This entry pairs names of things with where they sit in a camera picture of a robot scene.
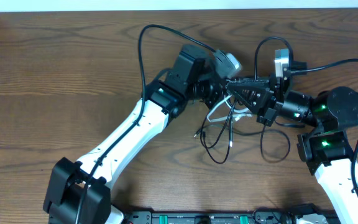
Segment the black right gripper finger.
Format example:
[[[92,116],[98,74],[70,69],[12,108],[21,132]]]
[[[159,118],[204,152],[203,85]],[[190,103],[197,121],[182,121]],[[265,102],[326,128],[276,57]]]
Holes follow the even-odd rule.
[[[265,85],[269,84],[268,78],[258,78],[256,81],[254,78],[235,78],[227,81],[228,85]]]
[[[258,114],[273,96],[267,82],[229,82],[227,90],[253,114]]]

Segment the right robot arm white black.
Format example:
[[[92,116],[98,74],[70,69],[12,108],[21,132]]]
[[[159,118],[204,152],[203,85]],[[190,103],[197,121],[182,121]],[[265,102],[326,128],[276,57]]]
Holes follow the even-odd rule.
[[[292,90],[292,78],[307,70],[288,69],[282,77],[229,80],[227,90],[270,126],[277,116],[311,126],[298,135],[298,154],[329,197],[341,223],[358,223],[358,139],[346,131],[358,125],[358,92],[340,86],[313,98]]]

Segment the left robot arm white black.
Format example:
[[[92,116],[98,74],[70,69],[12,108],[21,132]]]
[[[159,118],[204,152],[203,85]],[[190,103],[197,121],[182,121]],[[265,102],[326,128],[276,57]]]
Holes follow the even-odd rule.
[[[231,54],[212,55],[186,44],[172,68],[162,70],[145,88],[131,114],[97,147],[76,162],[60,159],[52,173],[43,210],[49,223],[122,223],[124,214],[111,204],[111,190],[140,150],[186,108],[202,99],[212,107],[222,82],[241,68]]]

